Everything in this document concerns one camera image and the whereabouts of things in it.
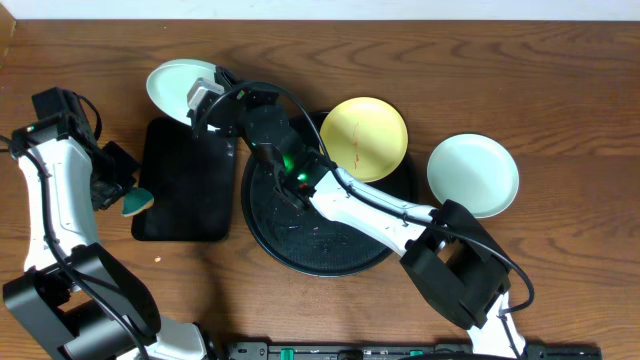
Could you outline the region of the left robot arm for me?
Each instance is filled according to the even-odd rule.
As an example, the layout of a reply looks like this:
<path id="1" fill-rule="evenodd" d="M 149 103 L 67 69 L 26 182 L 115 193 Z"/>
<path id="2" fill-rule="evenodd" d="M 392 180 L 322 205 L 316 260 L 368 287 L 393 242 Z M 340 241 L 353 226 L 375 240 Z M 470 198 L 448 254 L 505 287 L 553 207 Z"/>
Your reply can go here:
<path id="1" fill-rule="evenodd" d="M 53 359 L 208 359 L 194 323 L 160 314 L 148 288 L 100 243 L 91 199 L 102 158 L 89 125 L 51 116 L 8 140 L 27 182 L 30 247 L 3 286 L 9 312 Z"/>

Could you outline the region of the green yellow sponge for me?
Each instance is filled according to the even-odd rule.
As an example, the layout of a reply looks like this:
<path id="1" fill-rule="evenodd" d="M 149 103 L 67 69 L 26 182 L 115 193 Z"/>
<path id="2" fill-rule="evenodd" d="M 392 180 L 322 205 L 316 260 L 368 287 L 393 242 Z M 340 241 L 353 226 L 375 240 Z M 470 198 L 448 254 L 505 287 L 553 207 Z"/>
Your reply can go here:
<path id="1" fill-rule="evenodd" d="M 131 217 L 137 215 L 154 204 L 154 196 L 146 189 L 133 187 L 123 197 L 122 215 Z"/>

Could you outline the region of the light blue plate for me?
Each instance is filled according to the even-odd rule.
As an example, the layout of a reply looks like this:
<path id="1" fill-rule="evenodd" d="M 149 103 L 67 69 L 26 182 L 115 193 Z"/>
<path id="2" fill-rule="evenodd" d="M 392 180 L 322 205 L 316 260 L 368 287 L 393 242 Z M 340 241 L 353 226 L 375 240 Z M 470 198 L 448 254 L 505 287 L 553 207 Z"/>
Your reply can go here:
<path id="1" fill-rule="evenodd" d="M 512 155 L 497 141 L 479 134 L 455 135 L 437 145 L 426 175 L 439 202 L 455 201 L 477 218 L 505 211 L 520 184 Z"/>
<path id="2" fill-rule="evenodd" d="M 166 115 L 185 125 L 191 125 L 187 116 L 188 92 L 199 78 L 213 81 L 214 64 L 194 60 L 177 59 L 161 64 L 146 80 L 146 91 L 152 102 Z"/>

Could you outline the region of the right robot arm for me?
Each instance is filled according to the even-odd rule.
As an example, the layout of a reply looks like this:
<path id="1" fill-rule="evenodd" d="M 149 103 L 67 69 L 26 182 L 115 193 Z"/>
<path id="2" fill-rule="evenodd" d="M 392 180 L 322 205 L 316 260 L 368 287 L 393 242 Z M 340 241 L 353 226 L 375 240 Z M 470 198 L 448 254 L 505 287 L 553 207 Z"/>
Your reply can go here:
<path id="1" fill-rule="evenodd" d="M 462 205 L 405 202 L 354 178 L 332 161 L 324 141 L 309 143 L 290 125 L 278 101 L 284 92 L 216 68 L 193 81 L 187 115 L 195 135 L 213 126 L 242 138 L 273 193 L 294 208 L 313 209 L 399 254 L 427 303 L 468 332 L 474 356 L 524 358 L 508 293 L 509 274 L 522 269 Z"/>

